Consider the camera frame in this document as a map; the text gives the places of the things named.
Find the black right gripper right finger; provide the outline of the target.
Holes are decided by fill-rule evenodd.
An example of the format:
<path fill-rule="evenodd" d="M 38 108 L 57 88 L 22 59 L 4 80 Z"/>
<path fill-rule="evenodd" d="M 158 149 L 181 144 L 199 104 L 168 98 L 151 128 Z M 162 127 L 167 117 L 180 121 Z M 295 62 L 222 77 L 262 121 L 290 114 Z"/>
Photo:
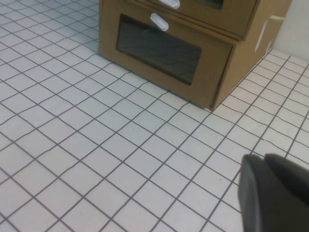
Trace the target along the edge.
<path fill-rule="evenodd" d="M 309 230 L 309 171 L 276 154 L 267 154 L 265 161 L 283 186 L 277 196 L 277 232 L 307 232 Z"/>

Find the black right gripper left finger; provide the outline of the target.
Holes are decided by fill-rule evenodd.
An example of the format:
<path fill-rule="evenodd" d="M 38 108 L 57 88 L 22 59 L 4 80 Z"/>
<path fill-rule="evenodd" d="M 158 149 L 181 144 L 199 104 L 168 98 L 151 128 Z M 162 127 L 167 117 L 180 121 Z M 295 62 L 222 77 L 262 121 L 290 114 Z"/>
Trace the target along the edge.
<path fill-rule="evenodd" d="M 284 228 L 286 189 L 265 160 L 242 159 L 238 198 L 246 232 L 280 232 Z"/>

